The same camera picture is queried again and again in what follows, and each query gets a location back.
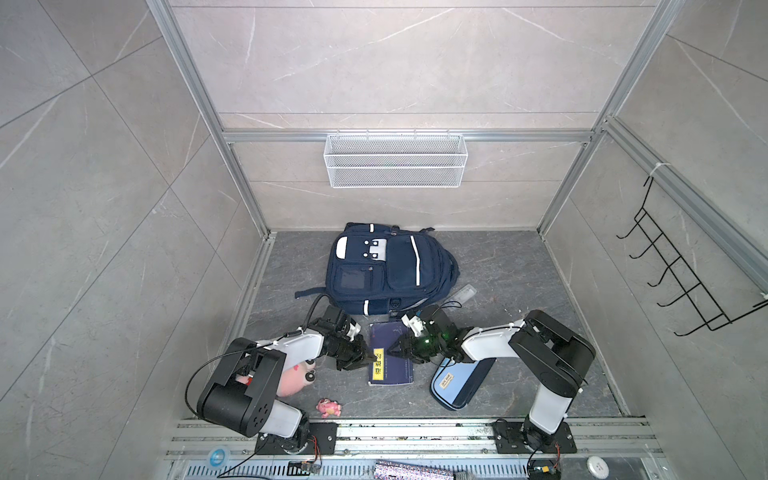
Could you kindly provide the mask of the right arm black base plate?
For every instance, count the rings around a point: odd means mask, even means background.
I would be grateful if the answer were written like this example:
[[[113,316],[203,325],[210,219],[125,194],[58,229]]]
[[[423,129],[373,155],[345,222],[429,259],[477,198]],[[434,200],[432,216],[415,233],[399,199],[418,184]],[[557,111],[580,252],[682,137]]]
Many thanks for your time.
[[[491,423],[492,437],[499,454],[575,454],[577,447],[570,426],[562,422],[554,433],[546,433],[525,418],[523,421],[497,419]]]

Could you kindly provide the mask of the dark purple notebook yellow label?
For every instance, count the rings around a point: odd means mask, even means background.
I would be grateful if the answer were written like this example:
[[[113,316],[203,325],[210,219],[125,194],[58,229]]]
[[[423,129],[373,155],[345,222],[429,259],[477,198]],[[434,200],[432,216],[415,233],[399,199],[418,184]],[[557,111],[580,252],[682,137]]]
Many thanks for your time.
[[[407,327],[398,322],[379,322],[370,325],[370,347],[375,356],[369,366],[368,383],[372,386],[401,386],[413,383],[413,364],[388,352],[399,345]]]

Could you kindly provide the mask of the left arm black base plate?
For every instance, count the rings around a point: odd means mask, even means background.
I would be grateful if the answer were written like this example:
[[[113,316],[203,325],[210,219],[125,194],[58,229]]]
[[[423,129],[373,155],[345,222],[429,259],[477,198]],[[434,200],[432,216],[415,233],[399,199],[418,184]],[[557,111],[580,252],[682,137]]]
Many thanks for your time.
[[[303,422],[291,437],[267,434],[259,435],[256,443],[258,455],[315,455],[319,449],[321,456],[335,452],[338,425],[334,422]]]

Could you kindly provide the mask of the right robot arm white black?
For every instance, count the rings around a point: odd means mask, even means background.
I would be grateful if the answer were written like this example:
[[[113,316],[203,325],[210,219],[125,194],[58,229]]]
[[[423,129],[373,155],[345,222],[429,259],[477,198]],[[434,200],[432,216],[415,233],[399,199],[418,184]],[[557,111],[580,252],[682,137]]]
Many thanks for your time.
[[[521,431],[531,451],[553,443],[596,357],[588,340],[541,310],[499,326],[458,327],[442,307],[431,305],[416,315],[405,314],[402,323],[407,331],[387,353],[414,363],[428,363],[437,355],[456,363],[521,360],[539,381]]]

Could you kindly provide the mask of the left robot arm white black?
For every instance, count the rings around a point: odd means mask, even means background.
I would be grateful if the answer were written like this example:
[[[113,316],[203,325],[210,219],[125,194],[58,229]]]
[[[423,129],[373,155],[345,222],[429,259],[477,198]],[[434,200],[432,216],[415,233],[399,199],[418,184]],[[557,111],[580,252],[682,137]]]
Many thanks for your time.
[[[275,339],[232,341],[225,353],[199,367],[202,372],[217,364],[196,403],[186,406],[201,420],[247,438],[272,436],[284,450],[297,452],[310,441],[308,416],[281,399],[314,381],[314,361],[321,357],[334,359],[339,371],[375,361],[360,325],[330,305],[322,316]]]

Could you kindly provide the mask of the navy blue student backpack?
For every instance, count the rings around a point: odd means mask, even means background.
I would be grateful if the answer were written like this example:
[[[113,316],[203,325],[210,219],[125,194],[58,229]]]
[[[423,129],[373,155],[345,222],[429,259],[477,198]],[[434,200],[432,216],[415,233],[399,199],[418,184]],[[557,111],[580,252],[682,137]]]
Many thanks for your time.
[[[326,294],[344,312],[362,316],[394,314],[444,299],[460,269],[432,230],[350,222],[331,246],[325,284],[294,296]]]

